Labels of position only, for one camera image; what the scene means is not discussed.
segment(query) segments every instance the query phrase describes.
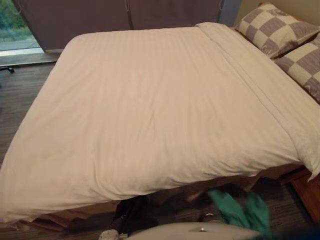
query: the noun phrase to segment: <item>wooden floor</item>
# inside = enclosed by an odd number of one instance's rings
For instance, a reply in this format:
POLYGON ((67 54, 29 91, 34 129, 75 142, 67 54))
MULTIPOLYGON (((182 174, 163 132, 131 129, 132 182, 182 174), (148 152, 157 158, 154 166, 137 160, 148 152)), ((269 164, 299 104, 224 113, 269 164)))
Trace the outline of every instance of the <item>wooden floor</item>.
POLYGON ((16 66, 37 63, 55 63, 60 56, 60 53, 32 53, 9 55, 0 57, 1 66, 16 66))
MULTIPOLYGON (((0 163, 3 161, 21 121, 53 66, 54 64, 50 63, 20 67, 13 74, 8 71, 0 71, 0 84, 2 85, 0 89, 0 163)), ((309 216, 289 185, 280 185, 277 181, 265 178, 258 181, 253 191, 258 193, 269 206, 273 231, 289 230, 310 224, 309 216)), ((178 213, 166 212, 165 209, 155 215, 161 224, 197 221, 199 215, 205 213, 214 213, 221 219, 219 211, 214 204, 199 208, 190 205, 179 210, 178 213)), ((87 227, 85 232, 67 235, 64 233, 63 235, 47 234, 37 230, 16 231, 12 228, 0 228, 0 239, 97 240, 102 231, 102 229, 90 230, 90 227, 87 227)))

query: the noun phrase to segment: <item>checkered pillow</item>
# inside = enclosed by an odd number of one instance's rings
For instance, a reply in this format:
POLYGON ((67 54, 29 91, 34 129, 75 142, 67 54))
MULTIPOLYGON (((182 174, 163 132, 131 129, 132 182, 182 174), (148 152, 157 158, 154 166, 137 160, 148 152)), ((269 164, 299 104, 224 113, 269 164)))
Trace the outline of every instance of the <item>checkered pillow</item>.
POLYGON ((320 104, 320 33, 315 40, 289 52, 275 63, 320 104))
POLYGON ((270 58, 298 47, 320 31, 320 27, 299 21, 271 3, 250 12, 235 29, 270 58))

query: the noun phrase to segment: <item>white comforter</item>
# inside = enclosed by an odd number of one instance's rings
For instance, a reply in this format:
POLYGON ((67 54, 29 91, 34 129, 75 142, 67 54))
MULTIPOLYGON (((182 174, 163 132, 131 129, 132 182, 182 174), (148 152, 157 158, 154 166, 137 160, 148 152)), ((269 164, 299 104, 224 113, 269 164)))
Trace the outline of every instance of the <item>white comforter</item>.
POLYGON ((16 221, 220 176, 320 171, 320 107, 217 23, 85 34, 65 48, 0 172, 16 221))

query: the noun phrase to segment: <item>glass door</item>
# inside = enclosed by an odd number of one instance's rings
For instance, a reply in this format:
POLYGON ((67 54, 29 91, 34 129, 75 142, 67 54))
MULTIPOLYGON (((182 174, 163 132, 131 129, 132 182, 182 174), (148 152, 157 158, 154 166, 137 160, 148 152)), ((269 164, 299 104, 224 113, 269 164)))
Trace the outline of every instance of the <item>glass door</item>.
POLYGON ((41 50, 20 15, 20 1, 17 1, 17 8, 12 0, 0 0, 0 54, 10 50, 41 50))

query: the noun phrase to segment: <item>wall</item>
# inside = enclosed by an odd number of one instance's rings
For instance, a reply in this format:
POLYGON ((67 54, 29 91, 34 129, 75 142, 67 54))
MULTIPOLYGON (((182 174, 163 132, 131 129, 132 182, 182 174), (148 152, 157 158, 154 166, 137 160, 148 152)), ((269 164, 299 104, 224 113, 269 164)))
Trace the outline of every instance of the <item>wall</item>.
POLYGON ((273 3, 280 10, 314 25, 320 25, 320 0, 242 0, 237 24, 261 2, 273 3))

